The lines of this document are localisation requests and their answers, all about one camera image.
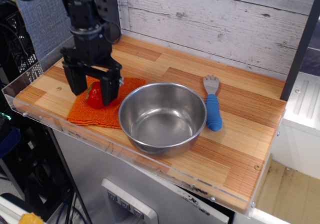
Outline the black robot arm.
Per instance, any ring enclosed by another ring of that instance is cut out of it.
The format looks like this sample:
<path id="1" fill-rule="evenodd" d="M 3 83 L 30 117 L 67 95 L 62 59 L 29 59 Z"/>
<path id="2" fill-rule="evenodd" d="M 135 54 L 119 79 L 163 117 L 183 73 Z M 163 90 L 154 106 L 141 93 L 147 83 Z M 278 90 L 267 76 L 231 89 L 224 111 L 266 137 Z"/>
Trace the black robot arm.
<path id="1" fill-rule="evenodd" d="M 120 38 L 112 40 L 106 17 L 107 0 L 62 0 L 71 21 L 74 48 L 62 48 L 65 76 L 75 95 L 87 87 L 87 76 L 99 79 L 102 103 L 109 105 L 117 98 L 123 83 L 121 64 L 111 57 L 112 46 Z"/>

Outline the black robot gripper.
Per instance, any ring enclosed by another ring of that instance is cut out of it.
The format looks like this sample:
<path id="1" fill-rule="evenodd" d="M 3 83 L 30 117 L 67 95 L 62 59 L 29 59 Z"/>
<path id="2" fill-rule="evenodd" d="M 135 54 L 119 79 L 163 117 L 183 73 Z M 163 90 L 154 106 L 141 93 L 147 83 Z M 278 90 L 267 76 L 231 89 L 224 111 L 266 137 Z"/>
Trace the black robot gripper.
<path id="1" fill-rule="evenodd" d="M 102 103 L 109 105 L 117 98 L 119 87 L 124 83 L 120 76 L 122 66 L 112 59 L 111 30 L 109 25 L 96 25 L 88 29 L 71 27 L 75 47 L 62 48 L 63 69 L 71 91 L 77 96 L 87 89 L 86 75 L 100 78 L 92 67 L 109 69 L 108 74 L 100 78 Z"/>

